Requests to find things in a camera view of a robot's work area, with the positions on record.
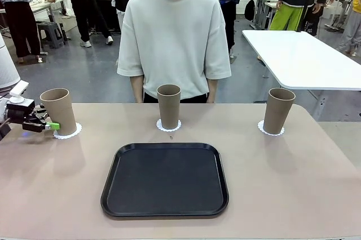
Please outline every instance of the paper cup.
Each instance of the paper cup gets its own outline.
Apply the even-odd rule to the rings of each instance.
[[[162,127],[167,130],[175,129],[179,120],[181,88],[177,85],[162,85],[158,87],[157,95]]]
[[[263,129],[269,134],[279,134],[286,121],[295,94],[287,89],[273,88],[268,92],[268,101]]]
[[[54,123],[60,124],[58,134],[68,136],[77,129],[72,108],[72,99],[67,89],[52,89],[43,92],[40,100]]]

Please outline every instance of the black tray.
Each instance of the black tray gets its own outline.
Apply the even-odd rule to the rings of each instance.
[[[214,216],[228,205],[218,151],[203,143],[129,144],[101,197],[112,217]]]

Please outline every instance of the black bag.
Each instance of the black bag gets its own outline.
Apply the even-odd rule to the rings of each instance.
[[[256,5],[254,4],[254,1],[250,0],[246,5],[246,9],[244,10],[244,17],[247,20],[250,20],[250,21],[253,20],[255,9],[256,9]]]

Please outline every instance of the t-shirt sleeve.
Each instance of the t-shirt sleeve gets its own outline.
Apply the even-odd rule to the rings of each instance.
[[[125,10],[117,72],[119,75],[124,75],[126,77],[136,77],[144,74],[142,63],[140,62],[130,4],[128,4]]]
[[[231,76],[228,54],[226,23],[221,6],[214,4],[205,53],[205,76],[207,79],[222,79]]]

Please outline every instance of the person in white t-shirt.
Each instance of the person in white t-shirt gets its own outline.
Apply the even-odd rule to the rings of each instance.
[[[231,76],[218,0],[130,0],[118,74],[138,103],[156,103],[164,84],[178,85],[183,103],[213,103],[218,80]]]

